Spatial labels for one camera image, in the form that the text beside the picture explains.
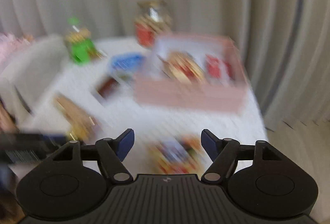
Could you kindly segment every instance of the table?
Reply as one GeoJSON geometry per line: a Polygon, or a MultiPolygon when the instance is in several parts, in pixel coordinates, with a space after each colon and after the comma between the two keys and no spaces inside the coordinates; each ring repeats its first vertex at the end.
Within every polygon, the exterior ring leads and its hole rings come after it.
{"type": "MultiPolygon", "coordinates": [[[[67,131],[69,123],[53,103],[56,93],[62,93],[101,122],[106,132],[97,134],[94,141],[104,137],[116,138],[127,128],[135,131],[135,144],[123,162],[133,176],[152,173],[147,146],[159,139],[167,140],[183,134],[200,135],[203,129],[209,129],[219,138],[233,138],[241,144],[254,144],[258,139],[267,140],[260,110],[251,89],[238,115],[139,105],[130,90],[111,98],[105,105],[100,104],[93,93],[107,72],[108,59],[116,54],[147,53],[148,50],[139,46],[135,38],[131,37],[99,40],[95,45],[107,54],[107,58],[85,66],[69,63],[40,98],[36,110],[22,129],[37,129],[48,133],[67,131]]],[[[211,160],[206,156],[205,166],[210,164],[211,160]]],[[[98,171],[96,162],[85,162],[84,165],[98,171]]],[[[239,169],[246,166],[248,164],[239,162],[239,169]]]]}

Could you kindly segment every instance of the curtain fold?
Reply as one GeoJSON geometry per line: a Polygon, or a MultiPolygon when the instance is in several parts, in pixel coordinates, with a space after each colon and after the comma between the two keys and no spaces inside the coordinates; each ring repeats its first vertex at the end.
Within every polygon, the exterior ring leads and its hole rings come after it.
{"type": "MultiPolygon", "coordinates": [[[[64,33],[80,18],[93,38],[133,35],[139,0],[0,0],[0,31],[64,33]]],[[[230,36],[265,124],[330,118],[330,0],[166,0],[174,30],[230,36]]]]}

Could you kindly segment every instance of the tabletop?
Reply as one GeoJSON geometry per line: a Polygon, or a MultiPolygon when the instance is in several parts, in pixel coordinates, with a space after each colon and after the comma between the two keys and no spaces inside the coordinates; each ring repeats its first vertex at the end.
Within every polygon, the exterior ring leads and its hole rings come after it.
{"type": "MultiPolygon", "coordinates": [[[[200,136],[203,129],[209,129],[219,138],[236,139],[241,144],[255,144],[258,139],[267,140],[258,103],[251,89],[239,114],[137,104],[132,91],[128,89],[111,97],[105,104],[100,104],[94,97],[95,87],[107,74],[109,59],[127,52],[147,54],[148,50],[131,37],[102,39],[96,41],[95,45],[107,56],[84,66],[68,63],[40,98],[22,130],[45,133],[67,131],[70,125],[53,101],[57,93],[62,93],[101,123],[103,131],[96,135],[92,143],[104,137],[116,138],[127,128],[134,130],[135,144],[123,162],[133,176],[152,173],[147,147],[154,141],[188,134],[200,136]]],[[[205,166],[210,164],[211,160],[205,157],[205,166]]],[[[96,162],[86,162],[84,165],[98,171],[96,162]]],[[[239,162],[239,168],[245,166],[247,164],[239,162]]]]}

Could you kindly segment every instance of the bottle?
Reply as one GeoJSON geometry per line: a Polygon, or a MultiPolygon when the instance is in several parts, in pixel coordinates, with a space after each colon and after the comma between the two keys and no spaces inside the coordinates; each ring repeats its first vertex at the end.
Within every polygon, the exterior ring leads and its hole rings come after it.
{"type": "Polygon", "coordinates": [[[65,40],[69,43],[71,58],[78,64],[88,63],[97,56],[97,50],[91,41],[90,31],[80,24],[76,17],[68,19],[70,25],[65,40]]]}

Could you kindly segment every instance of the ribbed black surface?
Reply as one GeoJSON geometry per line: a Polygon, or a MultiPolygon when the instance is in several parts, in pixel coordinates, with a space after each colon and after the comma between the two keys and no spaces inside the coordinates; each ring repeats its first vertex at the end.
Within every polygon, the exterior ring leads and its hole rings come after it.
{"type": "Polygon", "coordinates": [[[116,186],[105,202],[85,216],[68,221],[26,217],[21,224],[312,224],[307,216],[271,221],[250,216],[232,205],[221,187],[201,183],[195,175],[139,175],[127,186],[116,186]]]}

